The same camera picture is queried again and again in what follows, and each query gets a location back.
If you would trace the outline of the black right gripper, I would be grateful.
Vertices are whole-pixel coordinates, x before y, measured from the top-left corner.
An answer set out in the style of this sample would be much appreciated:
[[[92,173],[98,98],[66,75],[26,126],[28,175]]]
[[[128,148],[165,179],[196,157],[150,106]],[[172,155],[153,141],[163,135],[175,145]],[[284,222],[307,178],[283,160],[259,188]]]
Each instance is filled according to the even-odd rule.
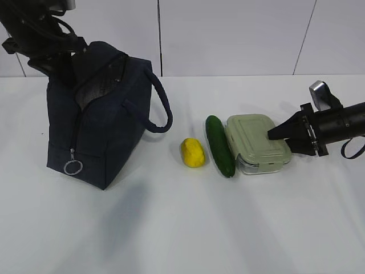
[[[270,140],[286,139],[287,145],[294,154],[328,155],[311,103],[300,105],[300,108],[301,111],[296,112],[287,121],[269,130],[268,138]]]

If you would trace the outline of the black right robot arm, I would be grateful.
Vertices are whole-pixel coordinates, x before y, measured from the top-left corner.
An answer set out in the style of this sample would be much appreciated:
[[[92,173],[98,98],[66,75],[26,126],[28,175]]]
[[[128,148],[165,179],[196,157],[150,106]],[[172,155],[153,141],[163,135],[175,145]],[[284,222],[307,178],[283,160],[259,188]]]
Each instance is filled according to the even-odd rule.
[[[283,139],[295,154],[326,156],[327,144],[364,136],[364,103],[317,112],[306,103],[267,135]]]

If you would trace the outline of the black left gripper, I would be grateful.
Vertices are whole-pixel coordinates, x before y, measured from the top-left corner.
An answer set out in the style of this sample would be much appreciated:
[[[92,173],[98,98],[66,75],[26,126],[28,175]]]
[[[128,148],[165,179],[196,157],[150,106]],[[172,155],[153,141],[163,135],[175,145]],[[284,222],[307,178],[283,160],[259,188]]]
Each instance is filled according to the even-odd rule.
[[[31,52],[28,65],[49,78],[58,78],[66,86],[76,84],[72,62],[73,53],[82,53],[87,44],[83,37],[71,37],[63,42],[51,42],[49,45]]]

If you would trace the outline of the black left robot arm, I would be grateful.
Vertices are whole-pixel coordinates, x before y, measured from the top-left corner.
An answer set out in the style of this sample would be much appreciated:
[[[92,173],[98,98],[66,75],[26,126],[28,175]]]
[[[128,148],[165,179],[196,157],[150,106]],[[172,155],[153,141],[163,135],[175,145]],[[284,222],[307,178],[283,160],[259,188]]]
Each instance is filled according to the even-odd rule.
[[[28,65],[49,78],[76,85],[72,55],[87,44],[59,19],[75,8],[75,1],[1,1],[1,24],[10,34],[2,47],[28,57]]]

